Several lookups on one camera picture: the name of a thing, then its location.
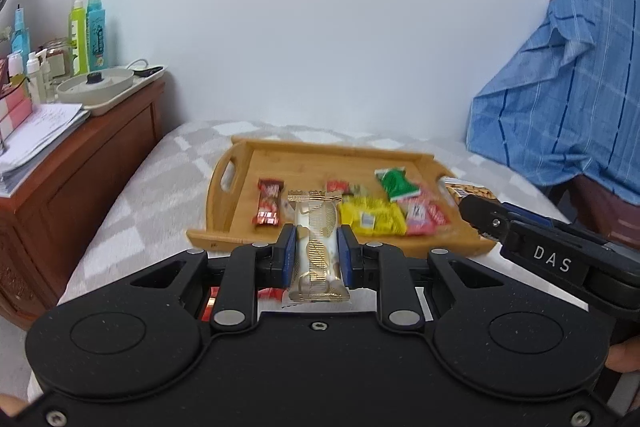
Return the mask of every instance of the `wooden dresser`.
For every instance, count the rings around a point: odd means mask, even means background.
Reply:
[[[138,166],[162,137],[149,86],[66,138],[11,198],[0,198],[0,315],[21,328],[58,302]]]

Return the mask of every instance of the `green snack package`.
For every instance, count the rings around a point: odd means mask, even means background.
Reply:
[[[389,196],[389,201],[404,200],[404,198],[413,198],[420,195],[420,187],[407,181],[404,177],[404,172],[404,167],[374,171],[376,178],[385,189],[386,195]]]

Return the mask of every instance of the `green bottle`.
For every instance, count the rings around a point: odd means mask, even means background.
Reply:
[[[73,69],[75,74],[89,72],[89,62],[86,52],[86,10],[82,0],[74,0],[74,8],[69,14],[69,39],[73,54]]]

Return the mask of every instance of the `plaid blue fabric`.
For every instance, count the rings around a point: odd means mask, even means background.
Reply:
[[[475,97],[470,151],[535,185],[578,174],[640,204],[639,0],[552,0]]]

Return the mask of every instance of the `human hand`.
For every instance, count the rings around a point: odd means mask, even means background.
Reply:
[[[27,407],[27,403],[15,396],[9,396],[8,394],[0,394],[0,409],[9,416],[15,416],[22,409]]]
[[[605,365],[617,373],[640,371],[640,337],[611,346]]]

